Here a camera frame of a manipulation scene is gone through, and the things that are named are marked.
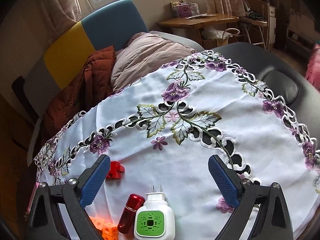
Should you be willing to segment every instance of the green panel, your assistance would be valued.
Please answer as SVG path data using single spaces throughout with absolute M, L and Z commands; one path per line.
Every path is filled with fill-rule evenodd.
M 164 232 L 164 215 L 161 211 L 142 211 L 138 214 L 137 233 L 142 236 L 160 236 Z

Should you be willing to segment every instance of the brown puffer jacket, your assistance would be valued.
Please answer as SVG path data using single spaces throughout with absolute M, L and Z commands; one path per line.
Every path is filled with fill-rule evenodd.
M 52 138 L 80 111 L 89 111 L 113 94 L 111 71 L 115 64 L 113 46 L 91 54 L 80 73 L 50 102 L 43 115 L 41 144 Z

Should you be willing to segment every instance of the purple box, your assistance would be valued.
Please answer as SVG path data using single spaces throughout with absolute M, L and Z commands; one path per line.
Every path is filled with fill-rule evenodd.
M 190 5 L 189 4 L 181 4 L 177 5 L 177 9 L 180 17 L 189 17 L 192 16 Z

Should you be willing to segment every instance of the blue cushion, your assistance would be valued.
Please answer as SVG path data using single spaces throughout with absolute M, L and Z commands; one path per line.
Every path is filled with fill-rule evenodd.
M 96 50 L 114 45 L 122 49 L 136 33 L 149 32 L 132 0 L 108 4 L 81 20 Z

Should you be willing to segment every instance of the colorful backrest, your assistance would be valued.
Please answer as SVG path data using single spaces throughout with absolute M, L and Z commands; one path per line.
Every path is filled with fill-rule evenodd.
M 25 95 L 39 117 L 79 73 L 91 53 L 110 45 L 115 50 L 122 49 L 139 32 L 148 29 L 132 0 L 106 5 L 66 31 L 25 78 Z

